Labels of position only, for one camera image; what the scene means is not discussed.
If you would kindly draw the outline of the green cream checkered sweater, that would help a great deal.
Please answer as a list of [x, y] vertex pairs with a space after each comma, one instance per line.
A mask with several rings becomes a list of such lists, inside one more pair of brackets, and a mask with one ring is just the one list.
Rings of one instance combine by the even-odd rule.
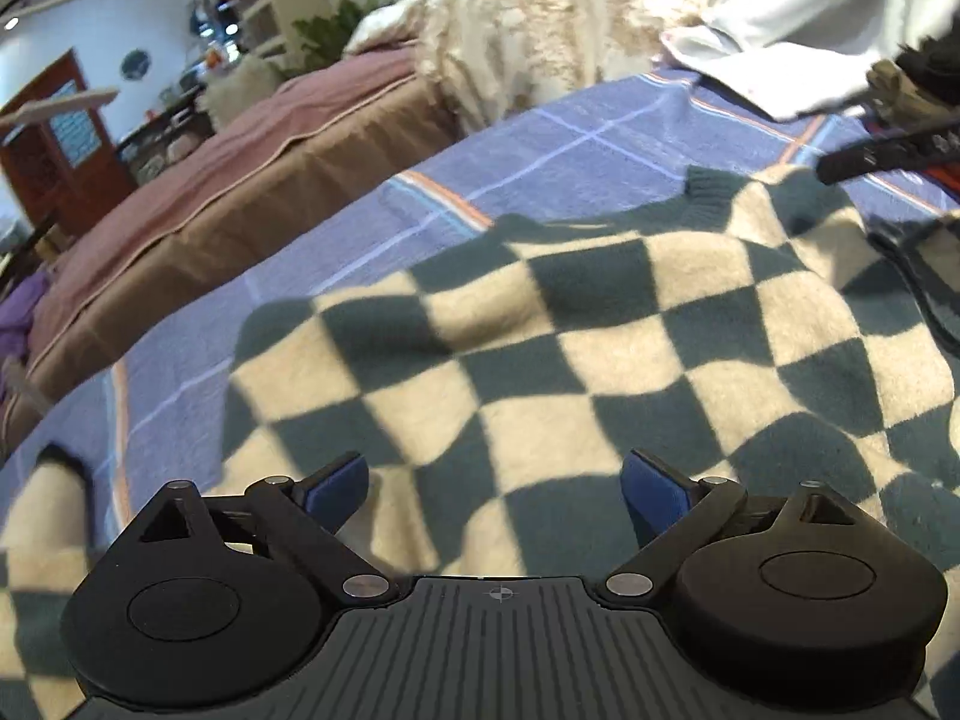
[[804, 476], [958, 571], [958, 220], [872, 239], [799, 167], [688, 172], [595, 220], [505, 216], [368, 288], [245, 322], [224, 483], [374, 466], [356, 534], [405, 569], [598, 571], [630, 449], [759, 493]]

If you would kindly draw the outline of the white arched lamp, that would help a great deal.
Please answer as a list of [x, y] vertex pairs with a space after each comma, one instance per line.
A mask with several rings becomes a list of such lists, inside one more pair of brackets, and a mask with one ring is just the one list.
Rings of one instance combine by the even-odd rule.
[[[16, 10], [13, 13], [13, 18], [26, 21], [31, 16], [64, 7], [73, 4], [73, 2], [78, 2], [78, 0], [44, 0], [39, 4]], [[119, 94], [117, 88], [98, 88], [76, 91], [76, 93], [65, 94], [65, 96], [55, 96], [55, 98], [39, 99], [39, 101], [28, 101], [21, 104], [13, 112], [2, 115], [2, 130], [40, 124], [52, 119], [52, 117], [70, 114], [70, 112], [99, 109], [99, 107], [112, 103], [117, 98], [117, 94]]]

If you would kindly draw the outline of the white garment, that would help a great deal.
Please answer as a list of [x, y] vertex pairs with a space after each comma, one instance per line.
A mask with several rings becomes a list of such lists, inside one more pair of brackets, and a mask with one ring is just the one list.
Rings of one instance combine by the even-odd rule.
[[838, 106], [867, 71], [946, 28], [958, 0], [713, 0], [664, 32], [670, 60], [709, 76], [773, 121]]

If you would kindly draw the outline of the pink brown bed cover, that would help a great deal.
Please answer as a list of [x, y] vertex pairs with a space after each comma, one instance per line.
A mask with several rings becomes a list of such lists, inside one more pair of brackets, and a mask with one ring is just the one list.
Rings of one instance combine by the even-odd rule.
[[25, 380], [2, 401], [3, 449], [13, 452], [44, 406], [121, 359], [164, 317], [459, 137], [410, 49], [376, 50], [281, 85], [55, 262], [32, 312]]

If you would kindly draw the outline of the blue plaid blanket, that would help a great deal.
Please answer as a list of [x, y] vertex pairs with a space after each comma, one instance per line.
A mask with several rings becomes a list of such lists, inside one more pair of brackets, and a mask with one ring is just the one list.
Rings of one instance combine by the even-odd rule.
[[[242, 329], [257, 309], [368, 288], [478, 238], [505, 216], [562, 223], [669, 202], [693, 169], [750, 179], [799, 167], [820, 182], [818, 158], [862, 135], [862, 125], [844, 115], [765, 124], [681, 71], [583, 89], [472, 135], [167, 317], [60, 401], [3, 466], [3, 546], [21, 557], [78, 559], [109, 546], [173, 479], [232, 496], [267, 476], [304, 478], [356, 452], [370, 465], [371, 492], [343, 538], [386, 562], [356, 534], [374, 499], [374, 466], [359, 450], [335, 452], [314, 470], [265, 470], [236, 488], [224, 483], [229, 378]], [[937, 185], [908, 172], [827, 187], [843, 190], [871, 223], [958, 218]], [[692, 478], [740, 483], [724, 470], [695, 475], [662, 461]], [[740, 484], [755, 496], [786, 496], [807, 479], [836, 489], [822, 473], [781, 493]]]

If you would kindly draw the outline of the purple cloth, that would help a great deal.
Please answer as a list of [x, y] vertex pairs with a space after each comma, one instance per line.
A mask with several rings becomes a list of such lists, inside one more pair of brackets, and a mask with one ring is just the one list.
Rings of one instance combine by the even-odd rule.
[[36, 271], [21, 281], [0, 305], [0, 358], [23, 359], [34, 322], [34, 309], [50, 289], [47, 271]]

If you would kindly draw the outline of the black folded garment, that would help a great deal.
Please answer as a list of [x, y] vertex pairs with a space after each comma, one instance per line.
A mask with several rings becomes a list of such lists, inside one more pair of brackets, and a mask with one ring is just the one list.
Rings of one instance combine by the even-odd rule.
[[958, 34], [924, 37], [918, 49], [905, 47], [895, 59], [896, 66], [926, 93], [949, 106], [958, 106], [960, 94], [960, 49]]

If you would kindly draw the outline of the olive folded garment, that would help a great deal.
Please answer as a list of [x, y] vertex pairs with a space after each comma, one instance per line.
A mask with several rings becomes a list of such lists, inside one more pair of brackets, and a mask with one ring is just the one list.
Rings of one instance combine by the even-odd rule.
[[958, 115], [957, 106], [923, 91], [892, 60], [875, 62], [866, 80], [867, 104], [890, 127], [921, 127]]

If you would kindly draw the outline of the red wooden door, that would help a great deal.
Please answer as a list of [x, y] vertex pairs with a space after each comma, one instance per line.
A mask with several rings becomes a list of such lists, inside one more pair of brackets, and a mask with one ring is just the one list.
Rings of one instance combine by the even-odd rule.
[[74, 238], [137, 188], [97, 110], [3, 127], [2, 169], [31, 224], [53, 216]]

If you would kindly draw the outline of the beige floral pillow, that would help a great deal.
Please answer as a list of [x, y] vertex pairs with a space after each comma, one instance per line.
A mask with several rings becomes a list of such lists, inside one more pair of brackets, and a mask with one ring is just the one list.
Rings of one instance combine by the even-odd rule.
[[400, 0], [345, 50], [415, 50], [415, 71], [472, 133], [578, 89], [651, 70], [661, 37], [709, 0]]

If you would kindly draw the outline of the green potted plant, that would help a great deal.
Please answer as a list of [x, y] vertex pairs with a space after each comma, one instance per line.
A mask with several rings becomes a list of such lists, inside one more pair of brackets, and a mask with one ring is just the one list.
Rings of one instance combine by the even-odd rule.
[[311, 16], [296, 20], [296, 45], [301, 49], [301, 64], [293, 68], [296, 75], [324, 70], [342, 59], [343, 51], [355, 34], [359, 23], [392, 0], [338, 0], [331, 15]]

